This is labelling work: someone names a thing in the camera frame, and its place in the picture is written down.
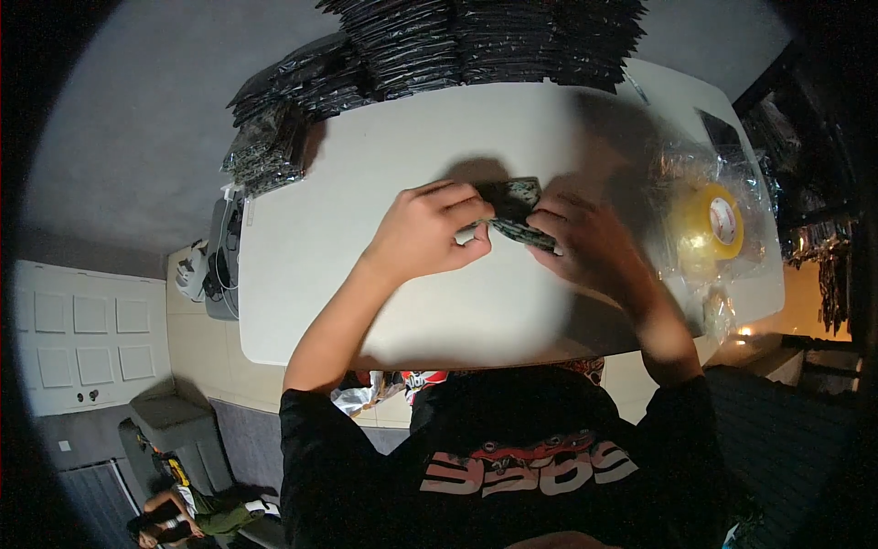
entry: packing tape roll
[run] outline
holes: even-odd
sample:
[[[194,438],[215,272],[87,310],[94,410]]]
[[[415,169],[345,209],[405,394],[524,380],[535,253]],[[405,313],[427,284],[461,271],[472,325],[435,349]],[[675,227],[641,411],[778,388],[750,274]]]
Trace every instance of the packing tape roll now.
[[[685,271],[710,274],[716,261],[733,259],[744,244],[738,203],[720,184],[708,183],[680,197],[673,209],[677,254]]]

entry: black t-shirt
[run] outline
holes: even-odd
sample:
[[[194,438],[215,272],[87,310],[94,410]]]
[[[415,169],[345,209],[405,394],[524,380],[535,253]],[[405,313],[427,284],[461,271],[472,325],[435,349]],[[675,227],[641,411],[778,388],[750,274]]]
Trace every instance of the black t-shirt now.
[[[383,456],[326,396],[284,394],[291,546],[504,547],[554,531],[626,549],[723,542],[703,377],[659,389],[636,427],[603,389],[554,367],[473,374],[422,398],[430,421]]]

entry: white door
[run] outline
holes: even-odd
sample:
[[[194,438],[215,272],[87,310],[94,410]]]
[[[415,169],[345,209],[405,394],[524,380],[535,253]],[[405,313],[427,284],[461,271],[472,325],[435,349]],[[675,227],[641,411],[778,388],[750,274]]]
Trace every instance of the white door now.
[[[165,282],[19,261],[16,329],[35,415],[173,390]]]

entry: white cable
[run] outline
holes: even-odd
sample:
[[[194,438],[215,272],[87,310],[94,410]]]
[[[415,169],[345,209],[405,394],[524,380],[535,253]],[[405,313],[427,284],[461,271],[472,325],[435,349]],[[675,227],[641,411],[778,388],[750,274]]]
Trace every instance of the white cable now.
[[[226,299],[226,290],[220,290],[220,291],[222,292],[222,300],[226,304],[226,308],[228,309],[228,312],[232,314],[232,316],[234,317],[234,319],[236,321],[239,321],[241,319],[241,317],[238,316],[237,314],[235,314],[235,312],[232,310],[232,306],[228,304],[228,299]]]

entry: tiled floor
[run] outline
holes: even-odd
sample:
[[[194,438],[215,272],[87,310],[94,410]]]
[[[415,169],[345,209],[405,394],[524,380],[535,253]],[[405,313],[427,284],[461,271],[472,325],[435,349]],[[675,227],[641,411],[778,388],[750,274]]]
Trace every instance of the tiled floor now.
[[[284,369],[255,364],[241,352],[237,322],[216,321],[203,303],[192,303],[176,289],[170,273],[187,250],[169,257],[168,345],[171,369],[182,385],[194,386],[204,397],[276,413]],[[716,350],[695,340],[702,364]],[[613,397],[620,415],[636,423],[656,389],[639,352],[607,357],[601,384]],[[364,411],[354,421],[365,427],[407,428],[412,411],[402,393]]]

